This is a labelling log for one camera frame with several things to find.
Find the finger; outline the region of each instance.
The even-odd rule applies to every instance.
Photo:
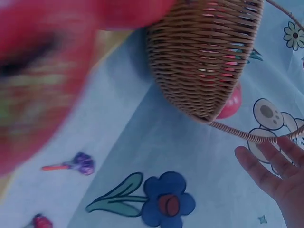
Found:
[[[251,176],[257,186],[274,198],[282,179],[269,172],[258,159],[245,147],[240,146],[235,150],[238,162]]]
[[[293,141],[287,137],[279,137],[277,144],[297,166],[304,166],[304,151],[294,144]]]
[[[299,172],[299,169],[290,163],[271,143],[264,142],[258,145],[258,148],[282,178],[289,178]]]

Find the blurry red object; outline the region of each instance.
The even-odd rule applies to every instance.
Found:
[[[175,0],[97,0],[101,30],[133,30],[159,21]]]
[[[98,27],[88,0],[0,3],[0,176],[37,153],[74,106]],[[41,45],[54,41],[43,54]],[[29,56],[29,64],[22,64]],[[8,75],[11,69],[21,68]]]
[[[34,228],[53,228],[53,223],[42,214],[37,214],[33,218]]]

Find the light blue tablecloth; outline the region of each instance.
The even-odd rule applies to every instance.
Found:
[[[302,1],[277,1],[304,22]],[[53,141],[18,170],[0,207],[1,227],[20,228],[37,213],[55,228],[285,227],[278,206],[234,156],[244,145],[263,161],[255,145],[175,109],[151,83],[145,56],[139,31],[92,75]],[[241,78],[242,107],[222,122],[261,135],[301,126],[303,57],[304,33],[266,3]],[[302,137],[296,143],[304,147]],[[96,174],[39,171],[79,150],[95,158]]]
[[[304,22],[304,3],[279,3]],[[241,78],[243,105],[223,122],[259,135],[282,135],[301,126],[303,48],[304,32],[266,3],[255,50]],[[303,139],[296,143],[303,147]],[[239,145],[267,162],[254,143],[194,122],[153,85],[69,228],[285,227],[278,206],[238,164],[233,151]]]

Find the wicker basket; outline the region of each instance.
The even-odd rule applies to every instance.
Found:
[[[267,1],[303,29],[290,12]],[[165,18],[148,28],[147,51],[156,83],[178,109],[243,139],[276,143],[276,137],[214,122],[247,63],[263,8],[264,0],[177,0]],[[303,132],[301,127],[287,136],[296,138]]]

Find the basket handle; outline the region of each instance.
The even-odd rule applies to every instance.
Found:
[[[281,10],[286,15],[288,15],[299,26],[299,28],[302,31],[304,31],[303,25],[292,15],[291,12],[287,11],[284,7],[280,6],[279,4],[274,2],[273,0],[266,0],[266,1],[268,3],[270,3],[271,5],[275,6],[276,8],[278,8],[279,10]],[[222,123],[219,123],[219,122],[211,122],[211,123],[209,123],[209,125],[214,127],[214,128],[217,128],[219,130],[222,130],[224,132],[227,132],[229,134],[235,135],[239,138],[242,138],[242,139],[245,139],[247,141],[257,143],[257,144],[261,144],[262,142],[265,142],[265,141],[268,141],[272,144],[276,144],[277,139],[278,139],[278,137],[264,137],[264,136],[253,135],[253,134],[250,134],[250,133],[247,133],[247,132],[244,132],[244,131],[240,131],[240,130],[235,129],[233,127],[229,127],[229,126],[227,126],[225,124],[222,124]],[[297,129],[296,131],[287,134],[286,136],[289,139],[295,139],[303,133],[304,133],[304,125],[301,126],[299,129]]]
[[[211,127],[217,128],[219,130],[222,130],[224,132],[227,132],[229,134],[235,135],[239,138],[242,138],[242,139],[257,143],[257,144],[261,144],[265,141],[268,141],[272,144],[276,144],[277,139],[278,139],[278,137],[264,137],[264,136],[258,136],[258,135],[250,134],[250,133],[247,133],[247,132],[243,132],[243,131],[240,131],[240,130],[235,129],[233,127],[229,127],[225,124],[219,123],[219,122],[212,122],[212,123],[209,123],[209,125]],[[287,136],[290,139],[295,139],[303,133],[304,133],[304,125],[302,127],[300,127],[298,130],[296,130],[294,132],[291,132],[291,133],[289,133],[285,136]]]

